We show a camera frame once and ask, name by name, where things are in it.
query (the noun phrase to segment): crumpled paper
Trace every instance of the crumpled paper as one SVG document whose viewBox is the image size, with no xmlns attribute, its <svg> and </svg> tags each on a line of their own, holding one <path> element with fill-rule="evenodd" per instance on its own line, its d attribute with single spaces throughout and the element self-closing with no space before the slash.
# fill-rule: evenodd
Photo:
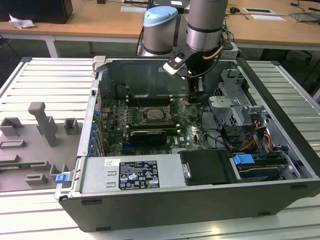
<svg viewBox="0 0 320 240">
<path fill-rule="evenodd" d="M 12 24 L 17 29 L 32 28 L 36 26 L 32 20 L 21 20 L 11 16 L 11 14 L 9 14 L 9 16 L 10 16 L 9 23 Z"/>
</svg>

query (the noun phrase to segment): gray metal cylinder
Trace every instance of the gray metal cylinder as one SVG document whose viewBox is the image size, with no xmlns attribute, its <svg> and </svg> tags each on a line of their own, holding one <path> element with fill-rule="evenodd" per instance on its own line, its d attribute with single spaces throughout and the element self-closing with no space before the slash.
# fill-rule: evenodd
<svg viewBox="0 0 320 240">
<path fill-rule="evenodd" d="M 228 0 L 191 0 L 188 23 L 193 28 L 215 30 L 221 28 Z"/>
<path fill-rule="evenodd" d="M 177 17 L 161 25 L 144 27 L 144 50 L 154 55 L 169 54 L 174 45 Z"/>
<path fill-rule="evenodd" d="M 195 51 L 206 52 L 214 49 L 220 40 L 221 30 L 216 32 L 199 32 L 188 27 L 186 43 Z"/>
<path fill-rule="evenodd" d="M 193 50 L 211 51 L 219 44 L 228 0 L 191 0 L 186 43 Z"/>
</svg>

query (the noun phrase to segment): red wire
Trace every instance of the red wire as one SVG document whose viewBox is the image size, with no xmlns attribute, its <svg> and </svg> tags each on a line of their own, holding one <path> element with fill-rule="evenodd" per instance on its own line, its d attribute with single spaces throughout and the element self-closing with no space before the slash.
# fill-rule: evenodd
<svg viewBox="0 0 320 240">
<path fill-rule="evenodd" d="M 251 133 L 250 133 L 250 132 L 249 132 L 249 133 L 247 133 L 246 135 L 244 135 L 242 145 L 244 145 L 244 144 L 245 144 L 246 137 L 247 137 L 247 136 L 249 136 L 249 135 L 251 135 Z"/>
</svg>

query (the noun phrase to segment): motherboard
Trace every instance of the motherboard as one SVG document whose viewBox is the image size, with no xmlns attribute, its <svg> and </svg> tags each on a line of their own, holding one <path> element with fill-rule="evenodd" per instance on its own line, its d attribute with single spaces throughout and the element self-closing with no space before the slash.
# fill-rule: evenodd
<svg viewBox="0 0 320 240">
<path fill-rule="evenodd" d="M 201 107 L 185 97 L 105 99 L 104 153 L 132 156 L 209 149 L 200 124 Z"/>
</svg>

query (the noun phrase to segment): blue plastic latch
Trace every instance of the blue plastic latch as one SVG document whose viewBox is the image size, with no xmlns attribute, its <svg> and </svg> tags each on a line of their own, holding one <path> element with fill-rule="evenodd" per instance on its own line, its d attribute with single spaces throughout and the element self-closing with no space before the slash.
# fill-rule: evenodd
<svg viewBox="0 0 320 240">
<path fill-rule="evenodd" d="M 69 173 L 60 173 L 55 177 L 56 184 L 67 184 L 69 182 Z"/>
<path fill-rule="evenodd" d="M 92 125 L 91 125 L 91 128 L 92 128 L 93 130 L 97 130 L 98 126 L 97 126 L 97 124 L 92 124 Z"/>
<path fill-rule="evenodd" d="M 97 133 L 95 131 L 91 130 L 91 132 L 90 132 L 91 138 L 94 138 L 96 135 L 97 135 Z"/>
<path fill-rule="evenodd" d="M 93 112 L 95 117 L 99 117 L 100 116 L 100 112 L 98 110 L 94 110 Z"/>
<path fill-rule="evenodd" d="M 233 157 L 233 161 L 236 165 L 256 163 L 251 154 L 237 154 Z"/>
<path fill-rule="evenodd" d="M 92 146 L 90 146 L 90 147 L 88 147 L 88 152 L 90 153 L 90 154 L 92 154 L 93 152 L 94 152 L 94 148 L 92 147 Z"/>
<path fill-rule="evenodd" d="M 90 140 L 89 140 L 89 144 L 90 144 L 90 145 L 95 144 L 95 142 L 96 142 L 96 141 L 95 141 L 93 138 L 90 138 Z"/>
</svg>

